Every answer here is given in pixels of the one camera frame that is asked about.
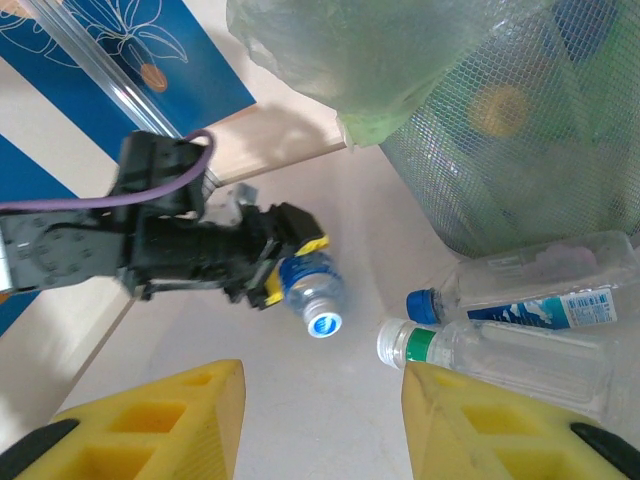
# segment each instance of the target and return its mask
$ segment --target white floor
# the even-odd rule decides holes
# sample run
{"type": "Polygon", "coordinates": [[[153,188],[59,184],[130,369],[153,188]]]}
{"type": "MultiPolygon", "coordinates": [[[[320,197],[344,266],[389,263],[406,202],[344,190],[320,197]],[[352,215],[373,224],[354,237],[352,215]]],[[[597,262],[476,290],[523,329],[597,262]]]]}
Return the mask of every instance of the white floor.
{"type": "Polygon", "coordinates": [[[313,212],[350,295],[343,328],[315,340],[283,306],[229,305],[218,292],[136,304],[64,407],[221,358],[240,358],[247,405],[236,479],[411,478],[402,374],[383,365],[381,321],[455,263],[378,148],[342,150],[252,179],[260,203],[313,212]]]}

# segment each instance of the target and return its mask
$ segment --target bottle label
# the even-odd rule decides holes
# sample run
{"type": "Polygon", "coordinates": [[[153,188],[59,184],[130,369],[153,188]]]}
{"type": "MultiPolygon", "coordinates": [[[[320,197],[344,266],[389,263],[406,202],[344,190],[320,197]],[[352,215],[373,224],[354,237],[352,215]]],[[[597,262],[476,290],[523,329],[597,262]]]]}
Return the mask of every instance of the bottle label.
{"type": "Polygon", "coordinates": [[[313,252],[299,257],[287,258],[280,265],[279,273],[285,295],[298,280],[307,275],[327,273],[340,278],[333,268],[331,257],[324,252],[313,252]]]}
{"type": "Polygon", "coordinates": [[[618,320],[608,288],[469,310],[467,316],[471,320],[496,320],[552,330],[618,320]]]}
{"type": "Polygon", "coordinates": [[[435,334],[436,332],[431,330],[416,328],[407,342],[407,361],[426,362],[429,345],[431,345],[431,340],[433,340],[435,334]]]}

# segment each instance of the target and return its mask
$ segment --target clear plastic tube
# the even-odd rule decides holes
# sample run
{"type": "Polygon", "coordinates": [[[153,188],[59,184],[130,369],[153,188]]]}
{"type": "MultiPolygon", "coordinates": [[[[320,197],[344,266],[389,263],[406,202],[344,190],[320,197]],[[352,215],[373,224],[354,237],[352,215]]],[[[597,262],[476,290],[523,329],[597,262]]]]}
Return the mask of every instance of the clear plastic tube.
{"type": "MultiPolygon", "coordinates": [[[[182,138],[160,109],[73,18],[64,3],[57,0],[18,2],[139,129],[182,138]]],[[[220,185],[220,180],[207,169],[203,186],[205,199],[220,185]]]]}

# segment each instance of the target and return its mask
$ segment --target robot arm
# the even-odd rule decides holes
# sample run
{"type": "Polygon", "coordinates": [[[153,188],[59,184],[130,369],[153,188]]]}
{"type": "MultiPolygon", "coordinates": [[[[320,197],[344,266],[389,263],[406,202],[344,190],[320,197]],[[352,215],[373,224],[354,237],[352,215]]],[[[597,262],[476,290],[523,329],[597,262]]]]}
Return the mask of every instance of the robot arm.
{"type": "MultiPolygon", "coordinates": [[[[110,196],[147,191],[175,180],[204,147],[135,132],[124,143],[110,196]]],[[[283,203],[261,212],[255,191],[241,185],[219,212],[202,221],[203,175],[144,203],[58,211],[0,212],[0,292],[117,278],[133,296],[223,289],[256,308],[270,304],[266,284],[277,262],[325,234],[309,213],[283,203]]]]}

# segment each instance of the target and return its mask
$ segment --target yellow bracket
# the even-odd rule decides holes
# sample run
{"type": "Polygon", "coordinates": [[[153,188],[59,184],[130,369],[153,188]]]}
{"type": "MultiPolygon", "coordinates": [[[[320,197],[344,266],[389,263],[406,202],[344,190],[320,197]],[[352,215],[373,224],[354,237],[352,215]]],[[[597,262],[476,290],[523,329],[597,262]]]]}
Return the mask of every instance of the yellow bracket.
{"type": "MultiPolygon", "coordinates": [[[[300,250],[296,252],[296,257],[301,257],[302,255],[308,255],[309,253],[316,252],[318,250],[322,250],[329,246],[329,236],[325,235],[322,238],[318,238],[316,240],[311,240],[307,242],[300,250]]],[[[280,277],[278,276],[278,268],[274,268],[271,275],[267,279],[265,283],[265,288],[267,289],[267,299],[265,300],[265,306],[270,307],[271,305],[275,305],[276,303],[280,303],[284,300],[284,292],[282,291],[282,285],[280,284],[280,277]]]]}

